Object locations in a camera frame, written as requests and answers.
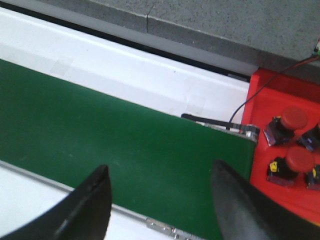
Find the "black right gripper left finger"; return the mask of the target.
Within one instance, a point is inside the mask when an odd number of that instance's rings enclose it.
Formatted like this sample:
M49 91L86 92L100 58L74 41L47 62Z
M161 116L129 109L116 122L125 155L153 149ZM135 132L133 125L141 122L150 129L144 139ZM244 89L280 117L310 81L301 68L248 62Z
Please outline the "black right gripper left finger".
M109 168L98 166L54 207L4 240L103 240L112 209Z

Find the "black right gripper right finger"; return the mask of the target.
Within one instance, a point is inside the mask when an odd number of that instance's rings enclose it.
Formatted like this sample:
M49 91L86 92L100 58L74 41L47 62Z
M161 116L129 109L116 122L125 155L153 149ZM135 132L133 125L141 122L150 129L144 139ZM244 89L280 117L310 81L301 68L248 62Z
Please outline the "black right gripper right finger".
M319 226L274 202L227 162L215 159L211 188L225 240L318 240Z

